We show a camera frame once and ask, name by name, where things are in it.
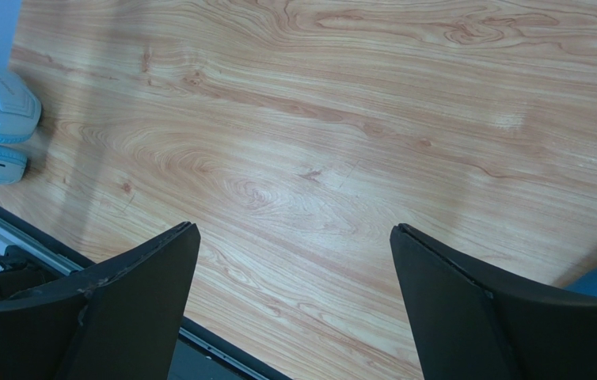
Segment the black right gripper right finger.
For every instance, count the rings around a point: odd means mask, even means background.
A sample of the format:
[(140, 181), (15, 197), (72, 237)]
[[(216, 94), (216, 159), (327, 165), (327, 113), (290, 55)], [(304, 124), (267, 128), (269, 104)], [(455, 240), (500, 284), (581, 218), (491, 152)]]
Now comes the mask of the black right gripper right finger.
[(390, 247), (427, 379), (597, 379), (597, 281), (563, 289), (401, 224)]

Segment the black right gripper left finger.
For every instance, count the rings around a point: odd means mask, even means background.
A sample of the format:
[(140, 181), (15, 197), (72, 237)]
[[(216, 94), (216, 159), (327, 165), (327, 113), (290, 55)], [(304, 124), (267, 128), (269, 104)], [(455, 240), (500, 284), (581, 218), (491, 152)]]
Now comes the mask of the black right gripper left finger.
[(164, 379), (200, 247), (190, 222), (0, 300), (0, 379)]

